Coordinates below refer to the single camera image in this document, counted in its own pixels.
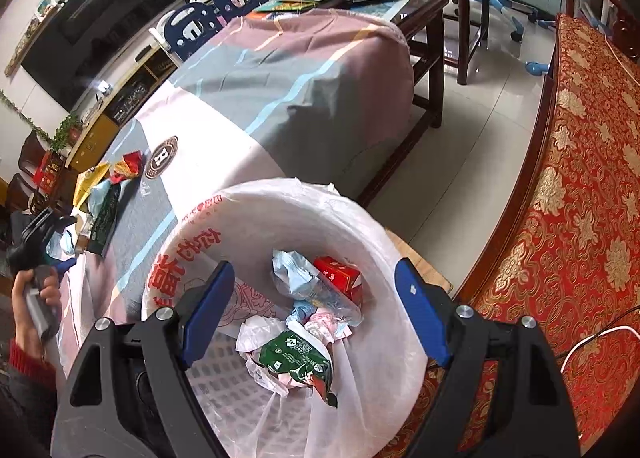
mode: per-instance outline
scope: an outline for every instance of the wooden sofa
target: wooden sofa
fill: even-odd
[[[640,35],[623,10],[613,42],[570,16],[558,18],[520,176],[457,296],[491,319],[533,315],[556,355],[640,305],[640,68],[630,60]],[[640,330],[639,312],[616,324]],[[639,370],[640,342],[628,331],[572,356],[563,377],[583,453],[616,417]],[[485,367],[462,448],[482,438],[496,372],[496,362]],[[404,455],[443,375],[428,369],[414,411],[381,458]]]

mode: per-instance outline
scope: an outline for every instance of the blue gripper pad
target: blue gripper pad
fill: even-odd
[[[191,368],[195,361],[199,361],[204,357],[226,305],[231,299],[235,281],[236,273],[231,263],[221,261],[216,270],[213,271],[207,284],[203,286],[205,290],[200,293],[197,305],[193,308],[185,323],[180,323],[181,358],[187,368]],[[196,293],[198,289],[200,287],[191,289],[185,292],[184,296],[189,293]]]
[[[396,264],[396,291],[406,310],[424,352],[440,366],[449,364],[447,323],[453,302],[443,289],[426,284],[408,258]]]

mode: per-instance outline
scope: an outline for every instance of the blue wrapper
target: blue wrapper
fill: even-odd
[[[289,314],[287,320],[295,319],[300,324],[304,324],[306,319],[309,319],[316,313],[317,309],[318,307],[314,307],[305,299],[297,299],[293,302],[293,310],[291,310],[291,314]]]

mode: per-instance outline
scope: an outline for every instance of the screw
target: screw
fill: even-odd
[[[536,327],[536,320],[532,318],[532,316],[530,315],[526,315],[522,318],[522,325],[525,328],[535,328]]]
[[[173,315],[174,315],[174,309],[170,307],[162,307],[156,311],[156,317],[158,317],[160,321],[166,321],[167,319],[171,319]]]
[[[474,309],[469,305],[460,305],[456,308],[456,314],[458,317],[462,317],[462,319],[469,319],[474,314]]]
[[[108,328],[110,324],[111,324],[111,319],[109,319],[108,317],[100,317],[100,319],[98,319],[98,321],[95,322],[95,329],[102,331]]]

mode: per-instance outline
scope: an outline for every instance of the yellow snack bag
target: yellow snack bag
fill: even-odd
[[[89,197],[91,188],[100,183],[108,172],[109,163],[103,162],[78,175],[76,190],[74,192],[74,207],[78,207],[79,209],[80,206],[84,204],[84,201]]]

